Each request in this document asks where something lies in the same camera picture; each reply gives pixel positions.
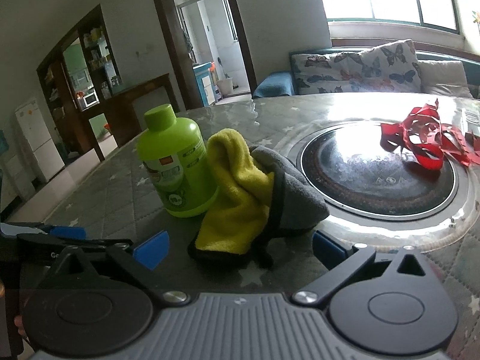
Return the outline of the green plastic detergent bottle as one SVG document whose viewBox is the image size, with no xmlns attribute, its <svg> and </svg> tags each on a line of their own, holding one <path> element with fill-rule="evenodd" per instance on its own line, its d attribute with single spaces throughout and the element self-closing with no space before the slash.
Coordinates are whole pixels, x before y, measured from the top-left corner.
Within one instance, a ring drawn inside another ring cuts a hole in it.
<svg viewBox="0 0 480 360">
<path fill-rule="evenodd" d="M 169 104 L 144 114 L 146 130 L 137 156 L 168 213 L 177 218 L 201 215 L 217 194 L 199 125 L 176 116 Z"/>
</svg>

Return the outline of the yellow and grey microfibre cloth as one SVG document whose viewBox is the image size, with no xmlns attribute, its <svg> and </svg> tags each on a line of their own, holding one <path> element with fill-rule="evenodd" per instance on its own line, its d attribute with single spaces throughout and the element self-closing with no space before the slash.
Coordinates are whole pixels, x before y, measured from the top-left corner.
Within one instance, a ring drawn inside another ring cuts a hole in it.
<svg viewBox="0 0 480 360">
<path fill-rule="evenodd" d="M 207 160 L 218 195 L 188 251 L 208 274 L 249 263 L 270 270 L 271 240 L 302 236 L 329 216 L 320 192 L 292 161 L 264 145 L 248 145 L 232 128 L 209 138 Z"/>
</svg>

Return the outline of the grey quilted star table cover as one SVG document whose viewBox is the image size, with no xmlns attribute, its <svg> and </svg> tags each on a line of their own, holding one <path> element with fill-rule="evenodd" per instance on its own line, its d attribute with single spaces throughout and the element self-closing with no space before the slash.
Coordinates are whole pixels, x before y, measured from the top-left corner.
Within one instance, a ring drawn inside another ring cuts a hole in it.
<svg viewBox="0 0 480 360">
<path fill-rule="evenodd" d="M 477 359 L 479 102 L 271 97 L 147 129 L 52 214 L 106 242 L 141 359 Z"/>
</svg>

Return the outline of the round induction cooktop in table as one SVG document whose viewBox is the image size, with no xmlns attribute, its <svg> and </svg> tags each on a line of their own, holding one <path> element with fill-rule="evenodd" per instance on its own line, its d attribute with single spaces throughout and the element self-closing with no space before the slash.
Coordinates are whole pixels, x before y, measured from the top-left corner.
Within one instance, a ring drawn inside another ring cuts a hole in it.
<svg viewBox="0 0 480 360">
<path fill-rule="evenodd" d="M 316 229 L 382 251 L 411 245 L 429 252 L 463 238 L 479 221 L 475 170 L 449 157 L 440 170 L 427 170 L 407 150 L 384 150 L 381 135 L 378 120 L 314 120 L 277 144 L 329 208 Z"/>
</svg>

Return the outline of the white refrigerator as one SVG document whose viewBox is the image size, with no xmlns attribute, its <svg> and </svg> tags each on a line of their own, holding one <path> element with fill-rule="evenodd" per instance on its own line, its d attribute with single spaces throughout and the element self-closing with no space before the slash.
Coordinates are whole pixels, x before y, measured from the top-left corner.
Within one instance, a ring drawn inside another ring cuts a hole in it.
<svg viewBox="0 0 480 360">
<path fill-rule="evenodd" d="M 15 116 L 36 175 L 42 182 L 48 183 L 64 169 L 65 164 L 35 97 L 19 106 Z"/>
</svg>

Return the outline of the dark wooden side table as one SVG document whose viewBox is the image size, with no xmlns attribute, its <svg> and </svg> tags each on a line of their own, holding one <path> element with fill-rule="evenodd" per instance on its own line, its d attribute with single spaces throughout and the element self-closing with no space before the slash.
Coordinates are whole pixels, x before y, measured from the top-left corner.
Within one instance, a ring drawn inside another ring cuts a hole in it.
<svg viewBox="0 0 480 360">
<path fill-rule="evenodd" d="M 116 144 L 123 146 L 145 130 L 144 114 L 164 104 L 180 111 L 168 74 L 126 88 L 108 99 L 103 114 Z"/>
</svg>

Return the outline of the white microwave oven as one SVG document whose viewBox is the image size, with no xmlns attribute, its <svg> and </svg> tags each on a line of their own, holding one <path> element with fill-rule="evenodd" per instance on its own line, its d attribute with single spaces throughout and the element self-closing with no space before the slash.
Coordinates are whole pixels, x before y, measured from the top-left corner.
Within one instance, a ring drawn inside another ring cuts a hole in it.
<svg viewBox="0 0 480 360">
<path fill-rule="evenodd" d="M 85 94 L 83 96 L 83 102 L 85 104 L 85 108 L 89 108 L 99 104 L 99 100 L 96 92 L 92 91 L 91 93 Z"/>
</svg>

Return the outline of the dark wooden shelf unit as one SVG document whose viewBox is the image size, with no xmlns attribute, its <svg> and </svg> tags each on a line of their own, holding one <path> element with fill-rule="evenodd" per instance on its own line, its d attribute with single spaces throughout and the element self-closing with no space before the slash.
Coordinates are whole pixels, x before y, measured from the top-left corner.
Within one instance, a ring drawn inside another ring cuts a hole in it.
<svg viewBox="0 0 480 360">
<path fill-rule="evenodd" d="M 93 150 L 103 161 L 95 123 L 106 119 L 99 106 L 113 97 L 120 77 L 100 6 L 70 29 L 37 68 L 43 96 L 64 158 Z M 99 104 L 85 108 L 83 96 L 95 91 Z"/>
</svg>

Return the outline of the red cut paper decoration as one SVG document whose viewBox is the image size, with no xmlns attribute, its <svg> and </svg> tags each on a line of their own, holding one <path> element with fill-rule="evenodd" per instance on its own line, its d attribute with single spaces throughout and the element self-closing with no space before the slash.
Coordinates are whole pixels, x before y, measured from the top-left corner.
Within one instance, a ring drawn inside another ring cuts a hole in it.
<svg viewBox="0 0 480 360">
<path fill-rule="evenodd" d="M 416 162 L 429 171 L 440 170 L 447 155 L 465 167 L 478 165 L 479 136 L 442 123 L 438 109 L 437 102 L 426 103 L 412 108 L 399 123 L 380 124 L 381 147 L 388 152 L 408 150 Z"/>
</svg>

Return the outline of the blue white storage cabinet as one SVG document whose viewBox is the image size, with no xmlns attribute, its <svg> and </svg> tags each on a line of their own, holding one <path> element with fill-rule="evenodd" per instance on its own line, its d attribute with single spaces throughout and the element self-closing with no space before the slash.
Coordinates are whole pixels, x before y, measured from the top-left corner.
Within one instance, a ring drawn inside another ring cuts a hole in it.
<svg viewBox="0 0 480 360">
<path fill-rule="evenodd" d="M 213 68 L 212 62 L 195 64 L 193 66 L 193 74 L 195 75 L 202 105 L 205 107 L 209 107 L 216 102 L 215 85 L 212 79 Z"/>
</svg>

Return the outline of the white plastic bucket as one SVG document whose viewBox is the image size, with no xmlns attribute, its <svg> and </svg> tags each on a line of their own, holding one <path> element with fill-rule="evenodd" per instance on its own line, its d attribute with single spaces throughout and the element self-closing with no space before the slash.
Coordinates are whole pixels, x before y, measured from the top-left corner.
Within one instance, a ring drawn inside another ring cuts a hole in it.
<svg viewBox="0 0 480 360">
<path fill-rule="evenodd" d="M 216 86 L 223 97 L 230 96 L 233 93 L 233 79 L 231 77 L 218 80 Z"/>
</svg>

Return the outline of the beige cushion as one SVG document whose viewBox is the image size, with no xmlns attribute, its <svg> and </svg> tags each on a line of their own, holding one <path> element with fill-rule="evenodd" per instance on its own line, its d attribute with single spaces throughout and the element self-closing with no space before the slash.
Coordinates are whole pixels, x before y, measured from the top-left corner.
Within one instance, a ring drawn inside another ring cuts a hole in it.
<svg viewBox="0 0 480 360">
<path fill-rule="evenodd" d="M 420 60 L 421 91 L 458 98 L 472 98 L 465 69 L 460 61 Z"/>
</svg>

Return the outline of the butterfly print cushion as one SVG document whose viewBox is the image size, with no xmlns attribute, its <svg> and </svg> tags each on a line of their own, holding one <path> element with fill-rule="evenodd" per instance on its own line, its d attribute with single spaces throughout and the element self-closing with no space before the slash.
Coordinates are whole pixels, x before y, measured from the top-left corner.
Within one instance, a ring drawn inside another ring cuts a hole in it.
<svg viewBox="0 0 480 360">
<path fill-rule="evenodd" d="M 419 93 L 421 77 L 411 40 L 362 51 L 303 53 L 290 57 L 298 93 Z"/>
</svg>

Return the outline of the blue cushion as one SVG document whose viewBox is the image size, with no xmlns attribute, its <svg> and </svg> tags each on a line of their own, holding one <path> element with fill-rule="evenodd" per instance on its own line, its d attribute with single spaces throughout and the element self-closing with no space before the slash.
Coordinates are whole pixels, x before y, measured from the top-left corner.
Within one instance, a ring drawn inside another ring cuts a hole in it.
<svg viewBox="0 0 480 360">
<path fill-rule="evenodd" d="M 294 96 L 295 86 L 290 72 L 274 72 L 267 76 L 255 89 L 253 98 L 275 98 Z"/>
</svg>

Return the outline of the teal sofa bench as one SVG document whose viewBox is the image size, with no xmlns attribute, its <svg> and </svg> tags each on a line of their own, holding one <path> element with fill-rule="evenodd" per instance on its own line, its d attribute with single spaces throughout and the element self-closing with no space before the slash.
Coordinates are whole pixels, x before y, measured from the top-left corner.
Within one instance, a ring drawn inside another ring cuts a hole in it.
<svg viewBox="0 0 480 360">
<path fill-rule="evenodd" d="M 417 53 L 409 41 L 367 49 L 320 49 L 289 56 L 297 94 L 424 93 L 477 98 L 479 63 Z"/>
</svg>

